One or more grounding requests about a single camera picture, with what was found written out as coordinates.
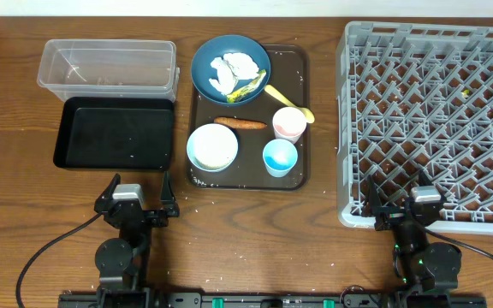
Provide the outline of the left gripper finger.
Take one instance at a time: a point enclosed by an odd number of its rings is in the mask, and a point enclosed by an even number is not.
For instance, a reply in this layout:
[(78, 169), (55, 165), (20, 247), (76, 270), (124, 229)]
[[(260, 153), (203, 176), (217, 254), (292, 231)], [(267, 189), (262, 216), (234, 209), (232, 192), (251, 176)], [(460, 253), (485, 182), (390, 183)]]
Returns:
[(113, 192), (116, 187), (121, 183), (121, 176), (115, 174), (110, 181), (110, 184), (102, 191), (99, 197), (96, 199), (96, 205), (106, 205), (113, 200)]
[(163, 206), (175, 206), (175, 195), (172, 191), (169, 171), (163, 173), (160, 201)]

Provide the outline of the light blue plastic cup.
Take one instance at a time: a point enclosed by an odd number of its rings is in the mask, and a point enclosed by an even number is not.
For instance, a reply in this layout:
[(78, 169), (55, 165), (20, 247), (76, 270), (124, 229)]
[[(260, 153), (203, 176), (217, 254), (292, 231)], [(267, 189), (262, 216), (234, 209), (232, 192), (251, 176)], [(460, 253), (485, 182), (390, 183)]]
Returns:
[(281, 178), (297, 163), (298, 151), (286, 139), (273, 139), (265, 145), (262, 157), (267, 172), (273, 177)]

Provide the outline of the yellow plastic spoon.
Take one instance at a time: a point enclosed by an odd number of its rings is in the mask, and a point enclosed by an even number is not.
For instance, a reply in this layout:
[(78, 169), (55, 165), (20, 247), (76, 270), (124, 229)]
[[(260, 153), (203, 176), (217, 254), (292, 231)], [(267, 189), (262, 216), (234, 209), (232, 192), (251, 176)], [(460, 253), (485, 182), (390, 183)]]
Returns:
[(284, 104), (285, 106), (296, 108), (297, 110), (299, 110), (304, 115), (304, 117), (306, 118), (306, 122), (308, 124), (313, 124), (315, 122), (315, 116), (308, 108), (299, 107), (299, 106), (295, 105), (288, 98), (286, 98), (284, 95), (282, 95), (274, 86), (266, 85), (264, 87), (264, 91), (267, 94), (269, 94), (270, 96), (272, 96), (274, 99), (279, 101), (280, 103)]

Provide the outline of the pink plastic cup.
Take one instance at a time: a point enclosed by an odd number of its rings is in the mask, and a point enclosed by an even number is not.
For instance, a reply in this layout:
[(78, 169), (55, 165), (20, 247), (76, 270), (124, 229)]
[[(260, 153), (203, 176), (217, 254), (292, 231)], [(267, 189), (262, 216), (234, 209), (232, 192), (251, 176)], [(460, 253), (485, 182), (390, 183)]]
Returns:
[(293, 144), (299, 140), (306, 126), (306, 117), (294, 107), (280, 108), (272, 118), (276, 138), (288, 140)]

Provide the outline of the yellow snack wrapper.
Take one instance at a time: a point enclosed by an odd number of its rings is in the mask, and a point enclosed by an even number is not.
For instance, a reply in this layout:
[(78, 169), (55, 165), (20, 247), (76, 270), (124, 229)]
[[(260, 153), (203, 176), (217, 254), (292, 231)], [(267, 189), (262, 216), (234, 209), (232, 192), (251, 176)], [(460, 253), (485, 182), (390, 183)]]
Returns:
[(266, 70), (262, 69), (258, 72), (258, 76), (253, 79), (249, 84), (239, 88), (238, 90), (231, 92), (226, 96), (227, 102), (229, 104), (238, 103), (243, 100), (250, 93), (255, 92), (260, 84), (262, 83), (264, 77), (267, 75)]

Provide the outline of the dark blue plate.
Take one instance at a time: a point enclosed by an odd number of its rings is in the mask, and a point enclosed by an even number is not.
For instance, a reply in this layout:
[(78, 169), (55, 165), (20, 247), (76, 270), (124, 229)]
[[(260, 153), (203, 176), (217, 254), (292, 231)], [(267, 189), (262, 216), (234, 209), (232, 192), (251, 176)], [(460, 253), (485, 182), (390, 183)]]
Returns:
[[(258, 64), (260, 70), (266, 70), (267, 75), (255, 92), (250, 93), (238, 103), (229, 104), (226, 99), (227, 95), (222, 95), (209, 82), (210, 78), (215, 79), (217, 77), (217, 71), (211, 67), (211, 61), (215, 57), (235, 52), (248, 54)], [(211, 101), (225, 106), (246, 104), (254, 100), (264, 90), (269, 81), (270, 72), (270, 58), (262, 45), (241, 35), (223, 35), (207, 41), (197, 50), (191, 67), (193, 84), (198, 92)], [(251, 81), (240, 80), (234, 91), (249, 84)]]

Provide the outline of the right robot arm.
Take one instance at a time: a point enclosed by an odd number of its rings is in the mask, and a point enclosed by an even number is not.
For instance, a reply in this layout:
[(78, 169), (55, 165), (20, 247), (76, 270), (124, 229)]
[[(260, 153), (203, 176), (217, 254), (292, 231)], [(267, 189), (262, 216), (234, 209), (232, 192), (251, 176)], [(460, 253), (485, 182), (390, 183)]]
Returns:
[(395, 274), (405, 287), (383, 294), (380, 307), (450, 307), (449, 291), (458, 287), (461, 251), (444, 242), (429, 242), (427, 227), (438, 220), (446, 198), (425, 173), (401, 206), (384, 205), (375, 181), (368, 178), (364, 213), (375, 218), (377, 231), (390, 230), (395, 240)]

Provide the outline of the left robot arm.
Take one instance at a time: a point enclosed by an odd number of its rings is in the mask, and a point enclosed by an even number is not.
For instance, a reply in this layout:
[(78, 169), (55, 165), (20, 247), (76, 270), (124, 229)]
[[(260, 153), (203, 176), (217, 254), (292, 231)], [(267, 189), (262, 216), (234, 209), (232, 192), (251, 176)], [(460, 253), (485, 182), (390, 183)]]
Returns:
[(119, 236), (103, 242), (95, 253), (99, 271), (99, 288), (95, 308), (159, 307), (164, 296), (146, 285), (147, 266), (151, 251), (151, 231), (169, 225), (169, 219), (180, 215), (172, 192), (170, 174), (163, 174), (160, 192), (162, 207), (144, 208), (144, 195), (139, 184), (122, 184), (115, 175), (96, 199), (94, 210)]

